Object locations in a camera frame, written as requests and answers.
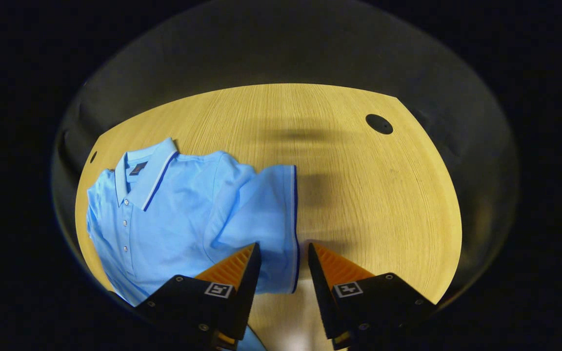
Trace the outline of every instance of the polo shirt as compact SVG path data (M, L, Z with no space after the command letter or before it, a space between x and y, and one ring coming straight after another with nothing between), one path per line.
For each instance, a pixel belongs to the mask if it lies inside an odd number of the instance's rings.
M256 173L228 153L178 152L171 138L123 154L87 191L87 231L115 292L136 306L176 274L195 277L253 242L256 293L293 293L296 167Z

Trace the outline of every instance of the navy blue stripe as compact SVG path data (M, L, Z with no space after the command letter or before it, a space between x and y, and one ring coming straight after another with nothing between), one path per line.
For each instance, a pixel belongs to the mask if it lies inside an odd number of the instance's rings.
M294 241L296 242L296 277L294 278L294 289L292 289L292 293L296 291L296 287L299 284L299 265L301 264L301 246L299 245L299 237L296 234L296 223L298 221L297 218L299 218L299 190L296 178L297 172L296 166L294 166Z
M172 154L172 156L170 156L169 161L166 162L166 165L164 166L164 169L162 170L162 175L160 176L158 183L156 184L156 187L153 189L153 193L151 194L151 196L149 197L149 201L147 201L147 205L142 209L143 211L147 211L147 209L149 208L149 205L151 204L151 201L153 200L153 197L156 195L156 193L158 192L158 189L160 187L160 184L162 184L162 180L163 180L163 176L164 174L166 174L166 170L168 169L169 164L172 162L172 160L177 157L177 155L179 155L179 153L174 153Z

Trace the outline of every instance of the button placket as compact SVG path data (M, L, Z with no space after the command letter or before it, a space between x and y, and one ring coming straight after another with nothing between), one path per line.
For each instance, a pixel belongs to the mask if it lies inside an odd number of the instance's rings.
M131 216L133 212L133 206L129 206L129 200L125 200L125 206L122 206L122 230L123 230L123 242L122 255L123 255L123 266L127 273L134 275L134 264L131 257Z

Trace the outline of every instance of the wooden table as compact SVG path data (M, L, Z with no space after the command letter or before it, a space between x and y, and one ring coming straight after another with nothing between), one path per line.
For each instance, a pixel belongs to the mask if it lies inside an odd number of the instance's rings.
M381 134L366 123L392 124ZM249 325L268 351L332 350L306 262L319 242L371 273L393 272L437 303L462 240L457 194L437 149L395 97L317 84L265 84L190 96L132 117L92 148L76 198L78 240L94 277L112 290L86 232L86 190L123 153L172 137L182 154L223 150L260 171L295 164L301 243L292 295L256 295Z

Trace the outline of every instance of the shirt label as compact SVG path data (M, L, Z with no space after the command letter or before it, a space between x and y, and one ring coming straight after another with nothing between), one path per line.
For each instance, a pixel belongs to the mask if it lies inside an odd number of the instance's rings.
M143 163L139 163L137 164L133 171L131 171L131 173L129 174L130 176L137 176L138 173L140 173L140 171L142 171L142 169L147 166L147 162L143 162Z

